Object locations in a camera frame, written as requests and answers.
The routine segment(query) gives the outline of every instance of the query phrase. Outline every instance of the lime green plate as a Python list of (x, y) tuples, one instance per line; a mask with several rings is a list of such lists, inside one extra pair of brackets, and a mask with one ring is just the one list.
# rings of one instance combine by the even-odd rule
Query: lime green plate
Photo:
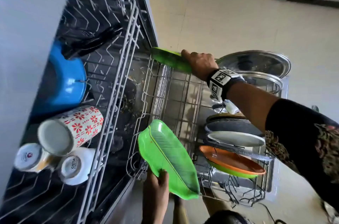
[(240, 177), (240, 178), (247, 178), (247, 179), (252, 179), (252, 178), (255, 178), (255, 177), (258, 176), (258, 175), (244, 174), (244, 173), (240, 173), (240, 172), (237, 172), (237, 171), (233, 171), (233, 170), (231, 170), (231, 169), (227, 169), (227, 168), (225, 168), (225, 167), (223, 167), (223, 166), (220, 166), (220, 165), (218, 165), (218, 164), (216, 164), (216, 163), (214, 163), (214, 162), (211, 162), (211, 161), (208, 160), (208, 159), (206, 159), (206, 160), (207, 160), (207, 162), (208, 162), (211, 166), (213, 166), (214, 168), (216, 168), (216, 169), (218, 169), (218, 170), (220, 170), (220, 171), (222, 171), (222, 172), (226, 172), (226, 173), (228, 173), (228, 174), (231, 174), (231, 175), (233, 175), (233, 176), (237, 176), (237, 177)]
[(150, 51), (153, 59), (157, 60), (159, 63), (166, 64), (173, 69), (180, 70), (185, 73), (192, 73), (192, 68), (189, 62), (181, 56), (181, 53), (161, 49), (159, 47), (152, 47)]
[(169, 175), (169, 191), (182, 199), (198, 198), (197, 171), (184, 146), (165, 123), (153, 120), (138, 136), (139, 151), (158, 177), (164, 169)]

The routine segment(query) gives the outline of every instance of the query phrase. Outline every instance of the beige tile floor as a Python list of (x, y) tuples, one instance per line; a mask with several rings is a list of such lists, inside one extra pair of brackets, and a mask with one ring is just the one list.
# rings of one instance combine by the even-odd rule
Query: beige tile floor
[[(279, 0), (150, 0), (159, 46), (212, 53), (216, 58), (243, 50), (268, 50), (292, 62), (288, 98), (339, 121), (339, 10)], [(286, 166), (278, 194), (265, 202), (287, 223), (326, 223), (310, 185)], [(202, 200), (186, 204), (191, 223), (208, 213)], [(236, 207), (256, 223), (272, 223), (261, 205)], [(167, 213), (166, 223), (171, 223)]]

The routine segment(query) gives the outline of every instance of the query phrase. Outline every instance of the red floral mug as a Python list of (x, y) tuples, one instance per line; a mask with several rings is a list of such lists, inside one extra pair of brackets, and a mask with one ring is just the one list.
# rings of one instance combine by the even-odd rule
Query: red floral mug
[(42, 122), (38, 139), (49, 153), (64, 156), (100, 133), (104, 118), (94, 106), (80, 106)]

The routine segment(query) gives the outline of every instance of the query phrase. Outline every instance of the wristband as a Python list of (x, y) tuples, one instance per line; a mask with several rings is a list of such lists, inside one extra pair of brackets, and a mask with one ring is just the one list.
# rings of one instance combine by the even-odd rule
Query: wristband
[(246, 82), (244, 78), (228, 69), (217, 69), (211, 72), (207, 78), (207, 85), (211, 90), (212, 95), (219, 101), (226, 98), (228, 90), (235, 83)]

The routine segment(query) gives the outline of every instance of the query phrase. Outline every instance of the white plate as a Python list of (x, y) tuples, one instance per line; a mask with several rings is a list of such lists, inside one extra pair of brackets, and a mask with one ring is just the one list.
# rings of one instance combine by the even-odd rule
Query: white plate
[(207, 134), (211, 140), (235, 146), (253, 147), (265, 145), (265, 139), (242, 132), (214, 131)]

